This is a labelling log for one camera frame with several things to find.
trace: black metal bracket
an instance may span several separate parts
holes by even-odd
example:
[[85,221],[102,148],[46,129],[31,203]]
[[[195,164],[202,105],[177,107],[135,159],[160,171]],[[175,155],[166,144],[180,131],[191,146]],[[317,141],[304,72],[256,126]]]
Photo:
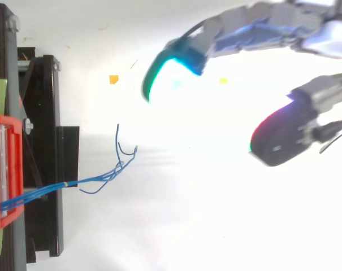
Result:
[[[19,71],[20,95],[27,118],[34,125],[24,134],[24,188],[77,180],[79,127],[60,126],[57,60],[52,55],[35,57],[34,48],[18,48],[18,57],[31,59]],[[36,251],[59,256],[63,243],[62,191],[50,193],[25,206],[27,263],[35,263]]]

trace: screw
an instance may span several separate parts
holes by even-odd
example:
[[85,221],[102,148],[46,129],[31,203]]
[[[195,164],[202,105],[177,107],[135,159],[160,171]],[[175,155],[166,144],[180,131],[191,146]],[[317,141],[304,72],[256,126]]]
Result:
[[59,61],[54,62],[54,70],[56,72],[61,72],[62,71],[62,64]]
[[24,130],[26,134],[30,134],[31,130],[34,129],[34,125],[30,122],[30,119],[24,120]]
[[20,20],[19,17],[15,15],[11,15],[6,21],[7,29],[11,32],[19,32],[20,31]]

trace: black cable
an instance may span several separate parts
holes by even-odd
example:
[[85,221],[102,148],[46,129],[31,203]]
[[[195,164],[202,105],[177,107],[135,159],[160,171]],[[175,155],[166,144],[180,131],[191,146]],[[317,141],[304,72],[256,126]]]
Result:
[[203,25],[205,24],[205,20],[196,24],[193,28],[191,28],[189,31],[187,31],[186,33],[183,34],[183,36],[181,36],[179,38],[179,40],[183,40],[187,37],[189,37],[189,35],[191,35],[193,32],[195,32],[196,30],[200,29],[201,27],[203,27]]
[[337,141],[339,138],[342,137],[342,134],[337,136],[336,138],[334,138],[331,142],[329,142],[325,147],[323,147],[321,150],[320,150],[320,154],[322,154],[323,152],[325,152],[335,141]]

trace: bundle of blue wires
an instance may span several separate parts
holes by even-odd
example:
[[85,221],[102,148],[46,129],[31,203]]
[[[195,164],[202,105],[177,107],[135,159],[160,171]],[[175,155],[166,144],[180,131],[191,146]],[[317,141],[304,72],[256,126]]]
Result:
[[[132,154],[125,153],[122,150],[122,148],[118,142],[118,131],[119,131],[119,124],[116,127],[116,134],[115,134],[115,149],[116,149],[116,154],[118,157],[118,163],[114,169],[112,169],[111,171],[104,173],[100,176],[97,176],[97,177],[92,177],[92,178],[88,178],[88,179],[84,179],[84,180],[80,180],[80,181],[55,183],[53,185],[48,185],[48,186],[42,187],[40,189],[37,189],[35,191],[25,193],[21,196],[18,196],[16,198],[13,198],[13,199],[10,199],[10,200],[7,200],[5,202],[0,203],[0,211],[3,212],[3,211],[12,210],[18,206],[21,206],[23,204],[31,202],[32,200],[40,198],[40,197],[42,197],[48,193],[51,193],[53,191],[58,190],[58,189],[62,189],[62,188],[72,186],[72,185],[77,185],[79,183],[84,183],[84,182],[104,182],[104,184],[95,192],[87,192],[87,191],[80,189],[80,191],[87,193],[87,194],[98,193],[104,186],[106,186],[106,184],[108,182],[114,180],[114,178],[117,177],[136,157],[138,146],[135,147],[134,152]],[[124,155],[132,156],[132,158],[126,164],[123,161],[121,161],[120,155],[119,155],[119,150]]]

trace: white surface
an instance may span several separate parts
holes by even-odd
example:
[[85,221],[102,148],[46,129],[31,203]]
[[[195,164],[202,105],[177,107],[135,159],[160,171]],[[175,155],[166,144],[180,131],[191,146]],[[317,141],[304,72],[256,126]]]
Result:
[[333,6],[337,1],[336,0],[296,0],[296,3],[304,3],[304,4],[312,4],[312,5],[320,5],[320,6]]
[[[342,139],[277,168],[248,154],[273,99],[342,72],[342,60],[289,50],[213,59],[210,91],[148,105],[140,82],[163,45],[235,1],[6,3],[21,18],[19,46],[62,62],[62,125],[81,125],[79,176],[116,164],[116,123],[127,151],[139,145],[99,194],[64,191],[64,253],[40,257],[30,271],[342,271]],[[109,85],[110,74],[118,84]],[[342,117],[342,105],[333,114]]]
[[342,21],[329,21],[315,36],[307,38],[302,47],[325,56],[342,58]]

